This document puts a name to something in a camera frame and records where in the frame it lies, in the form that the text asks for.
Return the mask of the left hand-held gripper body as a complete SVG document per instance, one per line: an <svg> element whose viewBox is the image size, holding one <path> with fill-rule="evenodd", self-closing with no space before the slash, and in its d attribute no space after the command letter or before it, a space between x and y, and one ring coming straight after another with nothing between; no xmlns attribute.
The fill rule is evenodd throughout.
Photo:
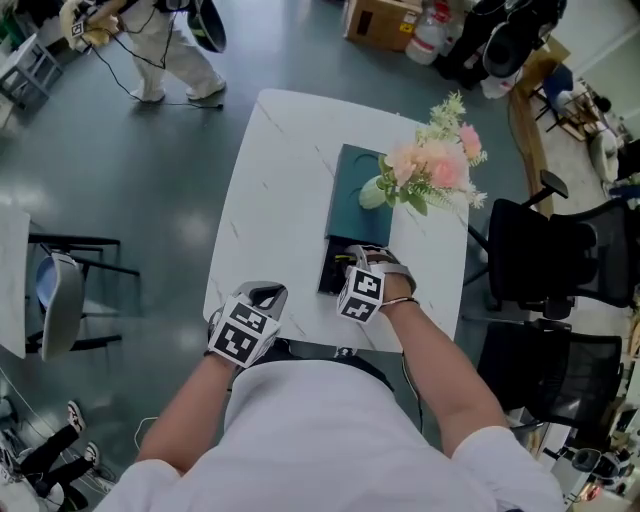
<svg viewBox="0 0 640 512"><path fill-rule="evenodd" d="M280 332L280 321L269 314L270 304L250 304L243 297L230 295L209 321L205 356L217 355L246 369L273 345Z"/></svg>

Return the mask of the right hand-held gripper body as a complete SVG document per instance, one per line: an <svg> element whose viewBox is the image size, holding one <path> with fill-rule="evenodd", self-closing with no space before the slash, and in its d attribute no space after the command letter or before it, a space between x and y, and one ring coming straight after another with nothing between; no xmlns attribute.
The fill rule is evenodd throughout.
<svg viewBox="0 0 640 512"><path fill-rule="evenodd" d="M371 245L368 260L369 268L351 267L345 274L345 283L338 295L336 312L345 319L359 324L367 324L384 306L413 301L416 282L409 268L402 264L396 256L385 247ZM410 287L408 297L385 300L385 280L388 275L399 275L405 278Z"/></svg>

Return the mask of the dark green drawer box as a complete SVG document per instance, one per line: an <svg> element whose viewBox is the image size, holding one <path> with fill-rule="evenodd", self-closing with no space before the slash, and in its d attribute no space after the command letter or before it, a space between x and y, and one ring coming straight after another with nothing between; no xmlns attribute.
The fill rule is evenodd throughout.
<svg viewBox="0 0 640 512"><path fill-rule="evenodd" d="M344 254L352 244L386 246L389 244L393 210L386 205L365 210L358 202L362 186L380 175L379 161L383 155L365 148L345 144L338 161L329 207L325 239L327 248L318 291L337 295L345 274L334 256Z"/></svg>

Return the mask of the person's left forearm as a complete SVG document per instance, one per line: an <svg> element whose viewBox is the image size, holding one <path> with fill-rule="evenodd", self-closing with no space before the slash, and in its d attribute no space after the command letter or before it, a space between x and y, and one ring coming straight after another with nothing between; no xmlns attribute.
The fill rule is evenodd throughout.
<svg viewBox="0 0 640 512"><path fill-rule="evenodd" d="M212 446L235 369L219 355L204 356L146 432L136 460L160 460L188 472Z"/></svg>

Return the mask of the person's right forearm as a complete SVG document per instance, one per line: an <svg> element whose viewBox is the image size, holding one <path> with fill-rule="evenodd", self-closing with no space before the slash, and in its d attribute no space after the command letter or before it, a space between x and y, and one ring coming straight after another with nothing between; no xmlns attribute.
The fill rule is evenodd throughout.
<svg viewBox="0 0 640 512"><path fill-rule="evenodd" d="M404 277L386 277L385 300L409 294ZM507 426L499 402L468 357L417 302L384 306L381 312L398 338L421 398L436 418L447 456L452 456L471 434L487 427Z"/></svg>

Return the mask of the large cardboard box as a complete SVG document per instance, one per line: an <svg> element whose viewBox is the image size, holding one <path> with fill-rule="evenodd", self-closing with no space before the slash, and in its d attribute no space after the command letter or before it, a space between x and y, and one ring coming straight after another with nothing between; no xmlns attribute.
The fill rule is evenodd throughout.
<svg viewBox="0 0 640 512"><path fill-rule="evenodd" d="M379 50L403 52L422 12L422 0L345 0L343 37Z"/></svg>

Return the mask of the pale green vase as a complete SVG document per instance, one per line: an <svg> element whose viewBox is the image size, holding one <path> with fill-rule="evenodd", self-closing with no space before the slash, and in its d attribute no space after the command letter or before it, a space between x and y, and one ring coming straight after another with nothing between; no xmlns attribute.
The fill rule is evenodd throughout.
<svg viewBox="0 0 640 512"><path fill-rule="evenodd" d="M397 202L396 181L382 175L374 176L362 186L358 202L365 210L373 210L383 205L393 209Z"/></svg>

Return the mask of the white marble table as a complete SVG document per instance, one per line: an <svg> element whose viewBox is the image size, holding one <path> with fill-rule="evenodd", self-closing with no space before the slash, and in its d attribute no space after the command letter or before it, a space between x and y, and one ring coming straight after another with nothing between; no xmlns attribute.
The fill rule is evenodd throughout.
<svg viewBox="0 0 640 512"><path fill-rule="evenodd" d="M388 153L414 139L418 121L337 99L265 89L253 108L236 159L211 260L206 321L247 281L284 284L280 336L329 346L399 352L387 319L366 324L336 314L336 298L318 294L334 175L343 144ZM429 206L393 211L390 249L417 283L430 319L455 337L467 245L460 217Z"/></svg>
<svg viewBox="0 0 640 512"><path fill-rule="evenodd" d="M26 357L25 285L30 216L0 203L0 346Z"/></svg>

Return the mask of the pink artificial flowers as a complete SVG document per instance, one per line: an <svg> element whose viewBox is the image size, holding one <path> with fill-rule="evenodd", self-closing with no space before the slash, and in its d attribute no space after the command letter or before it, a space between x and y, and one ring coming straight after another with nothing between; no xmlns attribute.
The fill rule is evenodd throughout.
<svg viewBox="0 0 640 512"><path fill-rule="evenodd" d="M459 202L484 207L487 194L473 183L471 171L488 154L465 114L462 93L449 92L430 109L429 122L415 130L412 141L379 158L373 185L388 206L407 204L423 216L431 206L456 215L461 214Z"/></svg>

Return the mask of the person's white shirt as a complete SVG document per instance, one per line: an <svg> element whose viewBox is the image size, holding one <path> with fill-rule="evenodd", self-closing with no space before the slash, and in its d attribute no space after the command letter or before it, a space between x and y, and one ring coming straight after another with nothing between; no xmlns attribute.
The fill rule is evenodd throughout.
<svg viewBox="0 0 640 512"><path fill-rule="evenodd" d="M557 480L503 427L433 448L380 380L279 361L235 381L220 442L185 474L132 465L95 512L563 512Z"/></svg>

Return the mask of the black mesh office chair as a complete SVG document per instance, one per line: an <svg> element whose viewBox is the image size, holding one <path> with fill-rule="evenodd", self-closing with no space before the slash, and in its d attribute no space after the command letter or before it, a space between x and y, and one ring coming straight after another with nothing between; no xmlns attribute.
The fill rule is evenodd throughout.
<svg viewBox="0 0 640 512"><path fill-rule="evenodd" d="M590 434L616 398L622 340L580 334L568 323L494 320L488 323L477 371L505 411Z"/></svg>
<svg viewBox="0 0 640 512"><path fill-rule="evenodd" d="M496 310L514 302L555 321L569 316L578 297L632 306L640 285L640 208L614 198L582 213L546 217L534 205L552 194L569 194L547 170L541 184L524 203L496 200L486 235L469 228L488 262L466 281L488 276Z"/></svg>

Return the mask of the grey shell chair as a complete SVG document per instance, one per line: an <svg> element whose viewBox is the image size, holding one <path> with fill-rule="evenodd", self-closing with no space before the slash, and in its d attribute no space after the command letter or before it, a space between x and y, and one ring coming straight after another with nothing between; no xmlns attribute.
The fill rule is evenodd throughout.
<svg viewBox="0 0 640 512"><path fill-rule="evenodd" d="M98 260L75 258L75 252L102 252L105 246L119 247L114 238L31 233L30 244L41 246L46 254L36 271L36 298L43 314L43 327L26 338L26 352L38 353L49 362L69 352L106 348L122 341L119 334L80 339L84 311L85 285L92 268L138 277L134 269Z"/></svg>

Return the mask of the clear water bottle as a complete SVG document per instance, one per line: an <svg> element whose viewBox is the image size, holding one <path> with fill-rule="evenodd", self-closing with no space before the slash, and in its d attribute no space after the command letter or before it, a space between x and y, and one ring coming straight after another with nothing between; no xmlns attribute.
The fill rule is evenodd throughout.
<svg viewBox="0 0 640 512"><path fill-rule="evenodd" d="M419 65L431 65L446 42L449 21L450 9L446 4L437 2L428 7L414 28L405 55Z"/></svg>

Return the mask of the blue chair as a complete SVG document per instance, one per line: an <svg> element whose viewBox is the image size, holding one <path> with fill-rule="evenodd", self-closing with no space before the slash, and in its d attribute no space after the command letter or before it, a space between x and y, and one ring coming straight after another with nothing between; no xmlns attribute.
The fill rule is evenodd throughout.
<svg viewBox="0 0 640 512"><path fill-rule="evenodd" d="M574 79L572 71L564 64L558 64L542 82L543 91L551 108L564 114L566 106L573 100Z"/></svg>

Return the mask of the small grey metal table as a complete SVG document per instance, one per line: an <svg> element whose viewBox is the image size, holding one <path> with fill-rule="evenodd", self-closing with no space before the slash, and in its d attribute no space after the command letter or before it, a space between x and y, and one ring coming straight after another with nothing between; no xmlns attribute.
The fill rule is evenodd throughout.
<svg viewBox="0 0 640 512"><path fill-rule="evenodd" d="M25 110L31 92L48 98L51 85L62 74L60 63L38 36L32 34L0 66L0 95Z"/></svg>

